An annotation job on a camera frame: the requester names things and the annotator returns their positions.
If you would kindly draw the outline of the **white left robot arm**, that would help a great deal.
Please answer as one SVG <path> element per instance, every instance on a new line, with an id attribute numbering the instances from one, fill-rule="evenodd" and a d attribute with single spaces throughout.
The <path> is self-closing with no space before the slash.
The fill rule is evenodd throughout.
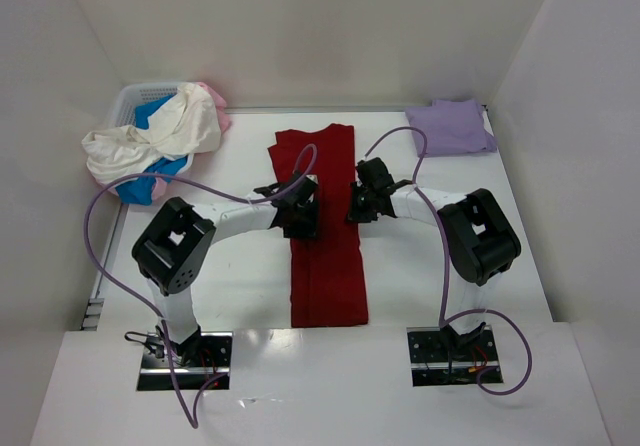
<path id="1" fill-rule="evenodd" d="M 257 188 L 246 203 L 216 203 L 201 216 L 180 197 L 169 199 L 132 248 L 159 311 L 157 330 L 168 339 L 182 363 L 202 349 L 201 327 L 193 308 L 191 286 L 210 247 L 223 240 L 280 228 L 288 239 L 316 237 L 318 179 L 296 171 L 285 183 Z"/>

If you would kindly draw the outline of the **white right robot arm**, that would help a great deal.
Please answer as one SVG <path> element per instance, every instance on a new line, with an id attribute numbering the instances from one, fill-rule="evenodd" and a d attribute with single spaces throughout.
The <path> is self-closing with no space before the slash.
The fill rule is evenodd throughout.
<path id="1" fill-rule="evenodd" d="M 445 279 L 439 313 L 441 344 L 466 350 L 486 325 L 488 298 L 521 254 L 521 243 L 494 195 L 480 188 L 452 193 L 395 181 L 379 158 L 356 165 L 347 220 L 364 224 L 381 216 L 434 226 L 444 237 Z"/>

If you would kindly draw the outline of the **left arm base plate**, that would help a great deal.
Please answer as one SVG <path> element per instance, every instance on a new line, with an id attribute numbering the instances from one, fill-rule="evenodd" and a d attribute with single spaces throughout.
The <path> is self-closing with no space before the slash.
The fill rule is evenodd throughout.
<path id="1" fill-rule="evenodd" d="M 140 392 L 173 389 L 168 350 L 157 333 L 125 334 L 129 342 L 143 347 L 136 390 Z M 208 383 L 208 390 L 228 390 L 233 335 L 231 332 L 203 332 L 199 350 L 187 359 L 173 354 L 177 383 L 181 390 L 196 391 Z"/>

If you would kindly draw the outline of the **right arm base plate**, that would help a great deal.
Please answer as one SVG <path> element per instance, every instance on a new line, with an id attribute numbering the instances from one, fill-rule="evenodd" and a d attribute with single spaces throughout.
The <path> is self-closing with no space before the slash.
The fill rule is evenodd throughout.
<path id="1" fill-rule="evenodd" d="M 484 325 L 460 341 L 447 327 L 407 330 L 414 387 L 502 384 L 499 356 L 490 326 Z"/>

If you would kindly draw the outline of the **red t shirt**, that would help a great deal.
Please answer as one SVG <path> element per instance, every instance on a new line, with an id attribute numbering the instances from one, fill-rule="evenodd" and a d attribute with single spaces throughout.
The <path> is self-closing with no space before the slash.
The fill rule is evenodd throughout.
<path id="1" fill-rule="evenodd" d="M 313 144 L 317 159 L 317 237 L 290 241 L 291 326 L 350 327 L 369 320 L 358 226 L 346 221 L 355 180 L 354 128 L 331 124 L 316 132 L 279 131 L 268 148 L 279 181 L 290 178 L 302 149 Z"/>

